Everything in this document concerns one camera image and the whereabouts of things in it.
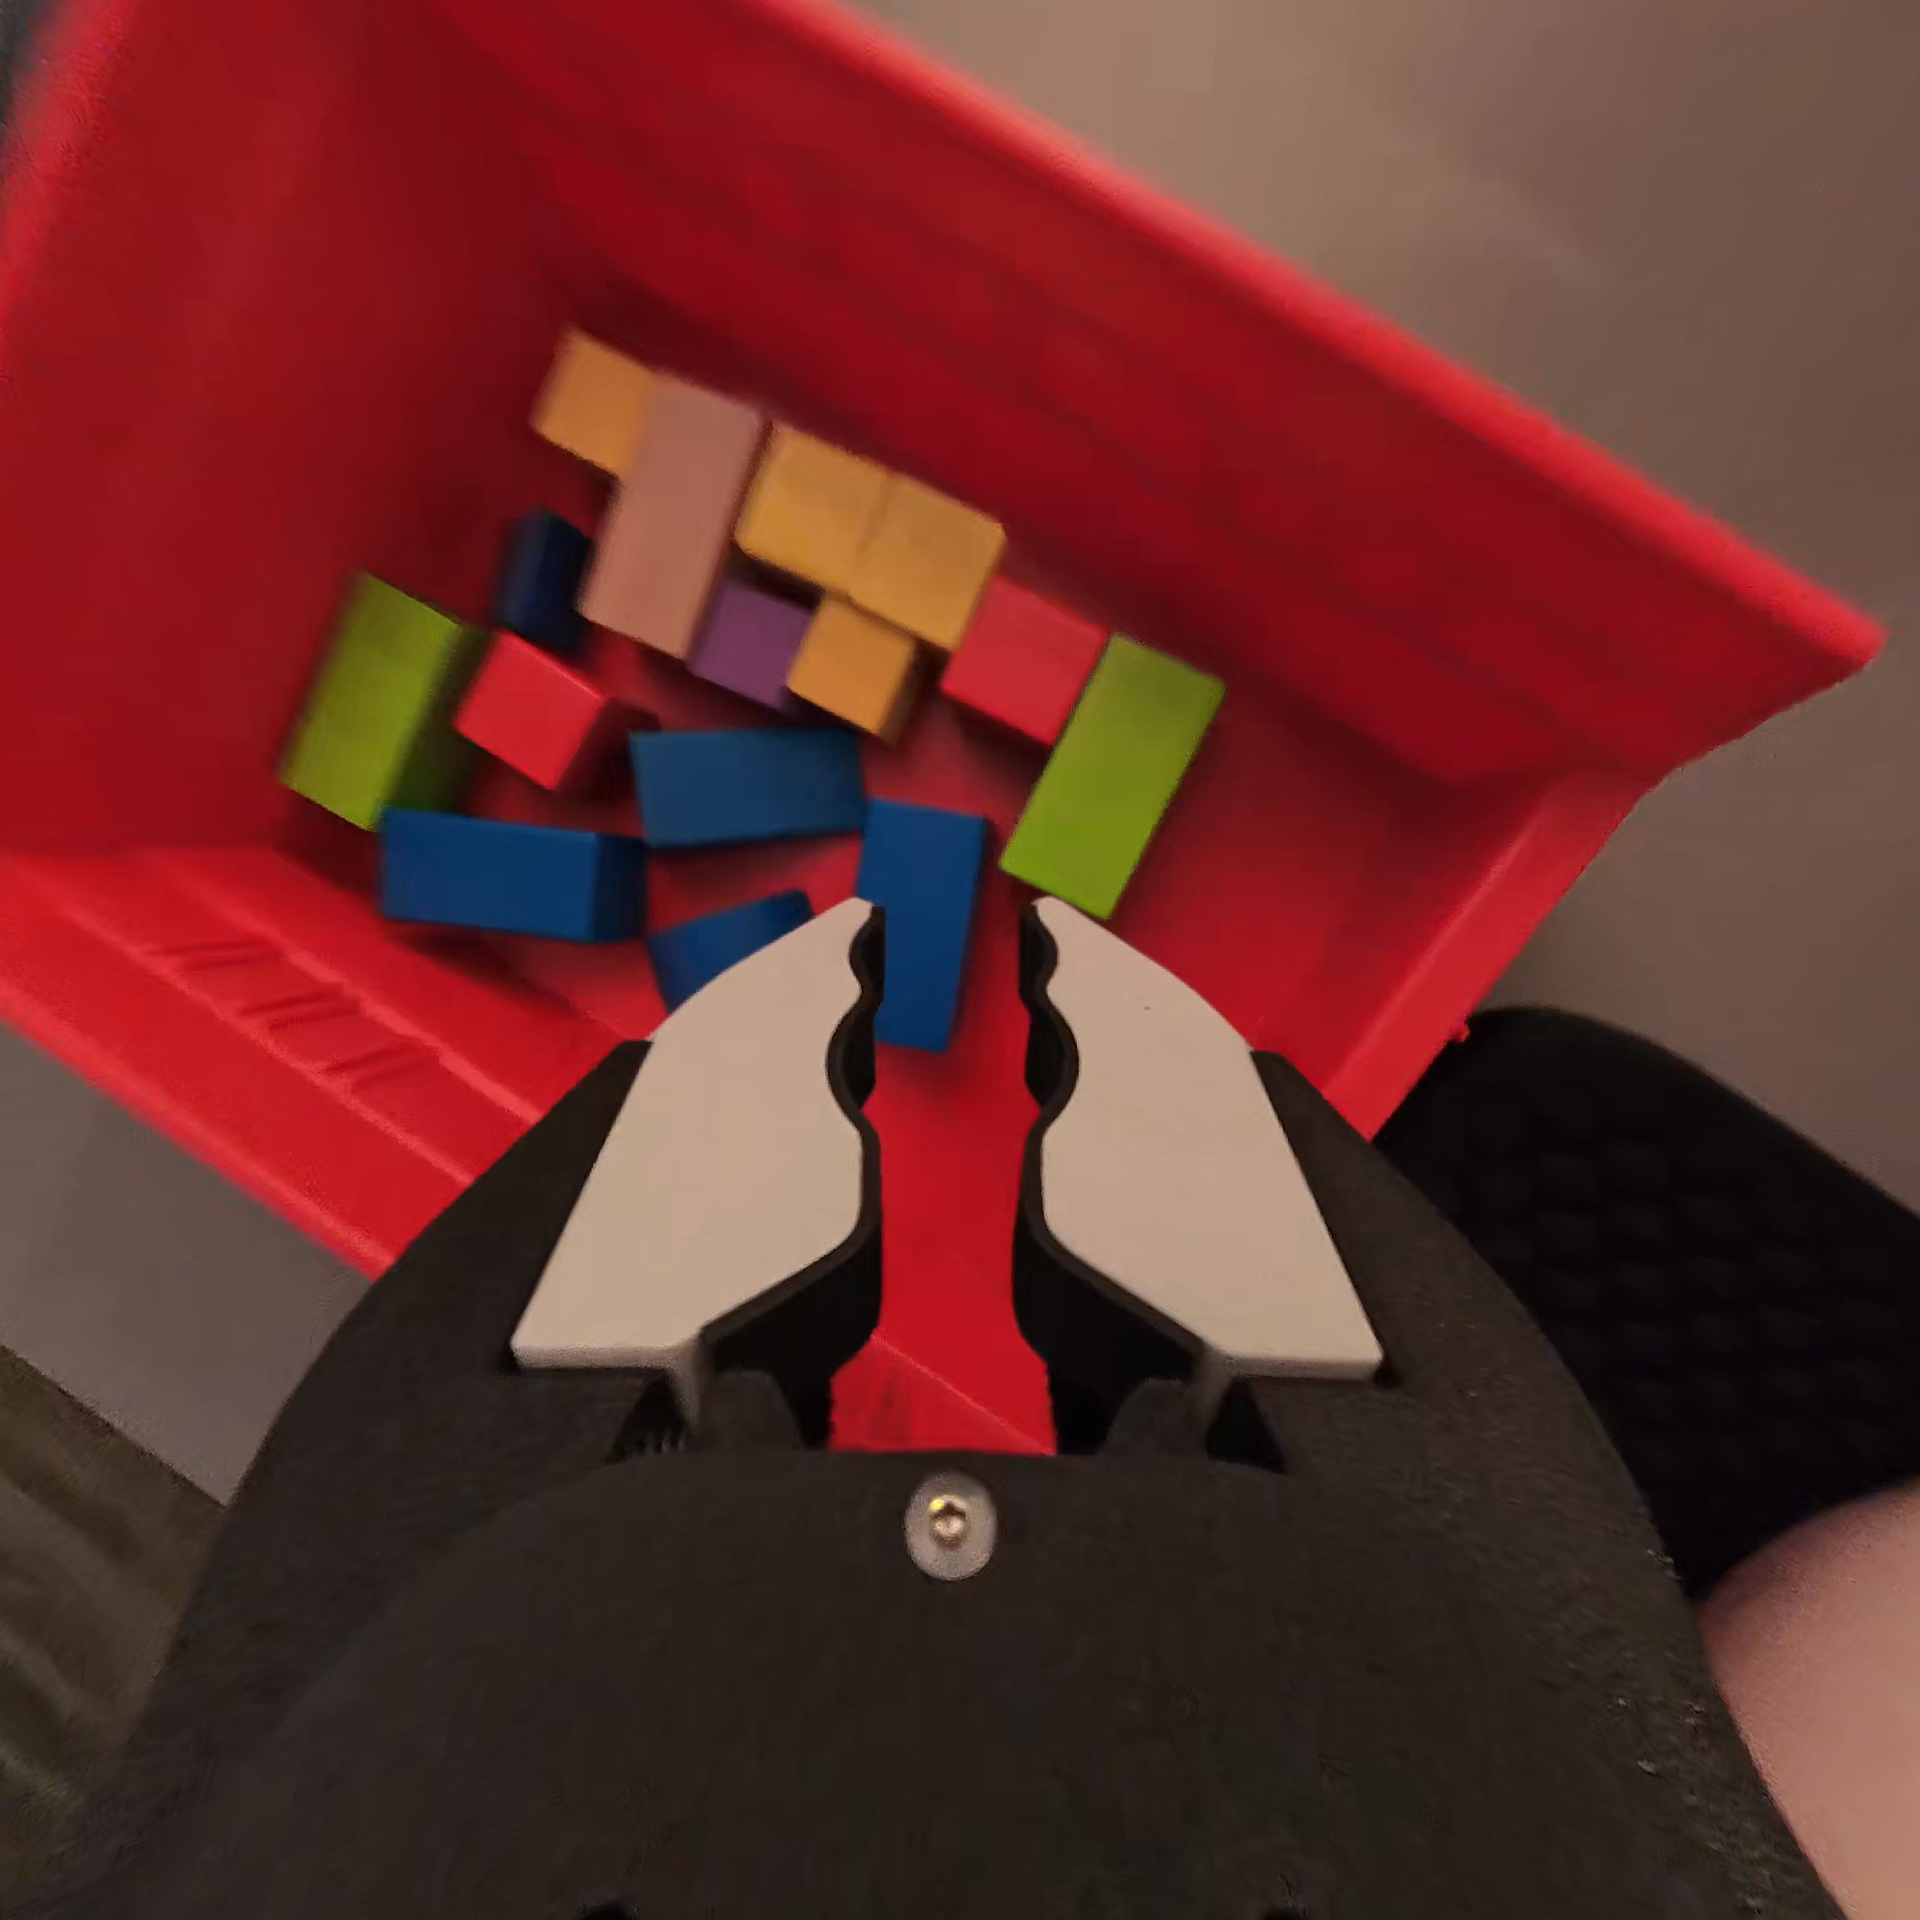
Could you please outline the person's right forearm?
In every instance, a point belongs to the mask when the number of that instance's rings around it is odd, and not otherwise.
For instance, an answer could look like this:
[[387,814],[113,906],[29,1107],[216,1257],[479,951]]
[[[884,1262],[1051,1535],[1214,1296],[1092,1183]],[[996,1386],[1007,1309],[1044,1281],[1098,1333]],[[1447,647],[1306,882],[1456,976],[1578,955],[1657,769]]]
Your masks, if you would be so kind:
[[1749,1552],[1697,1609],[1798,1847],[1850,1917],[1916,1915],[1916,1483]]

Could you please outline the red wooden cube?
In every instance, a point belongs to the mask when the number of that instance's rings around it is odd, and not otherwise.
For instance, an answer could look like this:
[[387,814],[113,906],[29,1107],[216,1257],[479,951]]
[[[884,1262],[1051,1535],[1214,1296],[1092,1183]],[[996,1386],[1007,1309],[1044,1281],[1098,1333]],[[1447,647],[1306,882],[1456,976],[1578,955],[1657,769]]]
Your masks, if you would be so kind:
[[1064,600],[993,578],[941,671],[941,695],[972,717],[1051,749],[1108,647],[1108,627]]
[[549,796],[588,797],[608,778],[625,707],[568,659],[495,631],[452,730]]

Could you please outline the purple wooden cube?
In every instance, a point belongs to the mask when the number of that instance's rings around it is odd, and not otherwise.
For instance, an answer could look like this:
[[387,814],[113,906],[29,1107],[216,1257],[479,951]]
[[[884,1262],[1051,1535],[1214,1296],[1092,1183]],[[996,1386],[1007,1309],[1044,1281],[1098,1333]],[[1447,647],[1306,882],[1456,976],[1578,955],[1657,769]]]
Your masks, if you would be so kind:
[[802,699],[790,691],[787,677],[814,612],[814,604],[745,578],[726,578],[713,594],[689,671],[754,707],[782,717],[798,716]]

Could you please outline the beige long wooden block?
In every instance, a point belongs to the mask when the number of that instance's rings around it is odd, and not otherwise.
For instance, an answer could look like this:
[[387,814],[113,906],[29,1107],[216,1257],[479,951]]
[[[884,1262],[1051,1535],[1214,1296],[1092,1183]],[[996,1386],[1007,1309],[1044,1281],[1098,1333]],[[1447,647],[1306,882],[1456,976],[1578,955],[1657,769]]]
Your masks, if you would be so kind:
[[733,395],[657,377],[577,590],[584,621],[690,659],[769,430]]

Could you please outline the red plastic bin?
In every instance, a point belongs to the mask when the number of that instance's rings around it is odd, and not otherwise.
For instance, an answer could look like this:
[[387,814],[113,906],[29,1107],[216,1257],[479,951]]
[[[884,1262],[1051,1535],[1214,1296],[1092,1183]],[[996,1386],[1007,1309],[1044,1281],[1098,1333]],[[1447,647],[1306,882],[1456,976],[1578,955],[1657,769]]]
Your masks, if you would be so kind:
[[658,998],[278,782],[367,572],[590,527],[565,325],[1226,685],[1113,927],[1362,1133],[1666,772],[1876,627],[824,5],[61,5],[4,151],[4,1027],[368,1277]]

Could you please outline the green wooden block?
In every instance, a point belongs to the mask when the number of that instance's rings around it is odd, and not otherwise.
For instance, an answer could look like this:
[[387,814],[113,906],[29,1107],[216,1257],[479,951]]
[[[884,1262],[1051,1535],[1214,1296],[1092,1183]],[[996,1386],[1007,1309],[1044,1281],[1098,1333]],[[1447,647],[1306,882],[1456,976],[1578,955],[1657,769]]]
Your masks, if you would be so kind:
[[359,572],[305,691],[278,782],[359,829],[456,812],[475,748],[459,704],[491,631]]
[[1110,636],[1004,838],[1000,870],[1110,919],[1223,699],[1217,675]]

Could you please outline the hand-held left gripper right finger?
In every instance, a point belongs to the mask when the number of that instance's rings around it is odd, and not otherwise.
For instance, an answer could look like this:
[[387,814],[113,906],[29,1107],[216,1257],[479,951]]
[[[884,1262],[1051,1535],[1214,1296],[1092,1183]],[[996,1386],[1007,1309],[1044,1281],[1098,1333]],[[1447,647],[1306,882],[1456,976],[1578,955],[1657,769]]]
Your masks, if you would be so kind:
[[1064,899],[1020,914],[1023,1143],[1012,1309],[1055,1427],[1146,1383],[1213,1421],[1239,1381],[1374,1381],[1382,1345],[1254,1048]]

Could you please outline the orange wooden cube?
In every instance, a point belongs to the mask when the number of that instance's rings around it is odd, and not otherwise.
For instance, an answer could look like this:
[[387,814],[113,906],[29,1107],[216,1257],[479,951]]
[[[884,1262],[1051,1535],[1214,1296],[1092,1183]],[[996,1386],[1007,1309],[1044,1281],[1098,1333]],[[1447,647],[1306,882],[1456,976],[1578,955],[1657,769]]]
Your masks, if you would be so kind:
[[621,478],[646,437],[658,374],[581,328],[563,328],[532,403],[532,430]]
[[843,595],[824,595],[790,659],[785,689],[876,741],[895,741],[914,707],[926,641]]
[[894,473],[773,422],[733,522],[733,546],[765,568],[843,594]]
[[1004,556],[1004,527],[902,471],[887,475],[844,599],[951,655]]

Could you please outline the blue half-round wooden block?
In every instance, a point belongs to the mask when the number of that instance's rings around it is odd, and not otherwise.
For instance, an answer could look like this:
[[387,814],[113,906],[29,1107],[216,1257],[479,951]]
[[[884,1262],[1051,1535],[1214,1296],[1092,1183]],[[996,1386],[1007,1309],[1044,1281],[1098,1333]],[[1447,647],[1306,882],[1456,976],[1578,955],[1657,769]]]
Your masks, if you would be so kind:
[[646,930],[646,957],[664,1014],[674,1014],[710,982],[754,951],[779,943],[807,919],[811,899],[799,889],[782,889],[771,897]]

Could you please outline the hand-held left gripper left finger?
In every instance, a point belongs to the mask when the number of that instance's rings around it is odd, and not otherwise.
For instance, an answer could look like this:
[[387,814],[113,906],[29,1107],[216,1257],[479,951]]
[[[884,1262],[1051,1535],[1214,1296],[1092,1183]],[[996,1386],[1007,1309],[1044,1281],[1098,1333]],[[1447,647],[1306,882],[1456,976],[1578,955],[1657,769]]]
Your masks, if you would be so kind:
[[653,1373],[689,1427],[759,1373],[830,1427],[879,1318],[882,947],[844,899],[662,1022],[509,1334],[520,1370]]

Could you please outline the blue rectangular wooden block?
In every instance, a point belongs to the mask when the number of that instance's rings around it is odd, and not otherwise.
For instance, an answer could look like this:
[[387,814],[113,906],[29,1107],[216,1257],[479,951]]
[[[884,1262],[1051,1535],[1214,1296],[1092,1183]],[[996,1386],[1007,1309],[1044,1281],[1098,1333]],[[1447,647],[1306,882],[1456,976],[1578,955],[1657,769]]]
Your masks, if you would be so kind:
[[945,1050],[988,842],[988,818],[967,812],[884,797],[866,806],[852,891],[882,911],[876,1040]]
[[378,905],[394,923],[568,943],[642,934],[649,857],[637,838],[387,809]]
[[626,734],[637,838],[650,850],[862,834],[862,741],[819,727]]

